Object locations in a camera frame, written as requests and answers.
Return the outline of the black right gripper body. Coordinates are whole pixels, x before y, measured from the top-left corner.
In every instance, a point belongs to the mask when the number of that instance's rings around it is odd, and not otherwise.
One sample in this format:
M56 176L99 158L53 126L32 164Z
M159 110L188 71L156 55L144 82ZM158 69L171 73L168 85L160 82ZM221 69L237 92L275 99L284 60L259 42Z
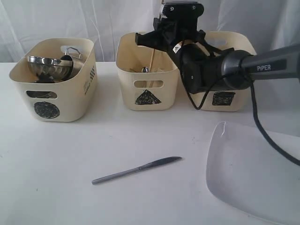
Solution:
M233 48L222 50L219 56L208 56L195 43L168 49L167 54L180 70L183 84L191 94L205 92L221 76L222 61Z

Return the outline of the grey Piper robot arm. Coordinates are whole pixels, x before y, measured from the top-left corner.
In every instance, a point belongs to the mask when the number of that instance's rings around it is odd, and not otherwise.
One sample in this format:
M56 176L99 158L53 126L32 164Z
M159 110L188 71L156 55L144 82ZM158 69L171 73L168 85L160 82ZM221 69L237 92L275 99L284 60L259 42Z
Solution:
M180 71L188 93L243 90L255 80L300 77L300 46L260 55L245 50L221 50L206 41L206 33L186 22L154 19L154 30L136 33L135 43L166 52Z

